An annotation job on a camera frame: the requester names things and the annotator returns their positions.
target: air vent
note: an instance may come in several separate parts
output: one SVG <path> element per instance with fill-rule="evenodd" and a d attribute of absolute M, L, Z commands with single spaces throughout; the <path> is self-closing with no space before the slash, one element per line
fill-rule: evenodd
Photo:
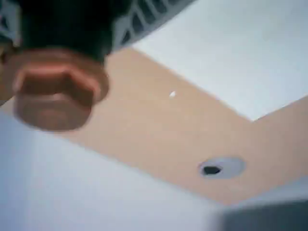
<path fill-rule="evenodd" d="M 167 8 L 164 5 L 162 0 L 152 0 L 153 6 L 155 7 L 155 9 L 157 10 L 157 12 L 159 13 L 166 13 L 167 12 Z"/>
<path fill-rule="evenodd" d="M 155 22 L 155 17 L 145 0 L 138 0 L 138 6 L 141 9 L 147 24 L 152 24 L 153 22 Z"/>
<path fill-rule="evenodd" d="M 125 35 L 124 35 L 124 37 L 122 39 L 121 44 L 125 45 L 125 43 L 127 43 L 130 40 L 130 37 L 131 37 L 130 31 L 128 30 L 128 31 L 126 31 L 126 33 L 125 33 Z"/>
<path fill-rule="evenodd" d="M 180 0 L 168 0 L 171 5 L 176 5 Z"/>
<path fill-rule="evenodd" d="M 140 34 L 144 30 L 142 22 L 136 13 L 133 16 L 133 29 L 136 34 Z"/>
<path fill-rule="evenodd" d="M 4 27 L 5 29 L 9 29 L 9 26 L 8 26 L 8 22 L 6 20 L 6 17 L 2 17 L 1 18 L 1 26 Z"/>

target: white wall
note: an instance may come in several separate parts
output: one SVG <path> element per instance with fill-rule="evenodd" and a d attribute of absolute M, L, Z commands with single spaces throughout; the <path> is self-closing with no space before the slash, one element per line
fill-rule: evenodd
<path fill-rule="evenodd" d="M 5 231 L 215 230 L 220 205 L 0 114 Z"/>

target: black hole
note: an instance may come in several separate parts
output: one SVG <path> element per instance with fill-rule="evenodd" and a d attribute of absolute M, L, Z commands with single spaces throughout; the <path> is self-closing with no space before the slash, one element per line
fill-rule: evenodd
<path fill-rule="evenodd" d="M 171 5 L 177 4 L 180 0 L 168 0 Z"/>
<path fill-rule="evenodd" d="M 127 43 L 129 40 L 130 40 L 130 32 L 127 31 L 127 32 L 125 33 L 125 36 L 124 36 L 123 39 L 122 39 L 121 44 L 124 45 L 124 44 Z"/>
<path fill-rule="evenodd" d="M 217 166 L 205 166 L 202 169 L 202 173 L 205 176 L 216 175 L 221 172 L 221 168 Z"/>
<path fill-rule="evenodd" d="M 1 18 L 1 26 L 3 26 L 5 29 L 9 29 L 8 22 L 6 21 L 6 17 Z"/>
<path fill-rule="evenodd" d="M 136 13 L 133 16 L 133 28 L 136 34 L 139 34 L 143 31 L 143 25 Z"/>
<path fill-rule="evenodd" d="M 143 12 L 145 21 L 148 24 L 152 24 L 153 22 L 155 22 L 155 17 L 145 0 L 138 0 L 138 5 Z"/>
<path fill-rule="evenodd" d="M 153 5 L 155 6 L 156 10 L 160 13 L 166 13 L 167 8 L 163 4 L 162 0 L 152 0 Z"/>

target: ceiling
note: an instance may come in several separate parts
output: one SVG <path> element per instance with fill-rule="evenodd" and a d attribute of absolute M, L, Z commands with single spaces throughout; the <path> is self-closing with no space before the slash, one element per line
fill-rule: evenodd
<path fill-rule="evenodd" d="M 196 1 L 108 57 L 107 99 L 60 135 L 224 204 L 308 175 L 306 5 Z M 1 110 L 11 114 L 13 100 Z M 235 156 L 246 164 L 237 177 L 199 172 Z"/>
<path fill-rule="evenodd" d="M 306 0 L 198 0 L 134 47 L 256 120 L 308 94 Z"/>

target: vent grille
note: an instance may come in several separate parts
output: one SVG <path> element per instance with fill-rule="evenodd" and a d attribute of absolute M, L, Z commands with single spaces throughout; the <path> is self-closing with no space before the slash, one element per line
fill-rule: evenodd
<path fill-rule="evenodd" d="M 118 27 L 126 25 L 121 30 L 120 44 L 115 44 L 114 49 L 132 44 L 140 40 L 156 28 L 167 22 L 181 12 L 194 0 L 135 0 L 130 13 L 126 18 L 129 21 Z"/>

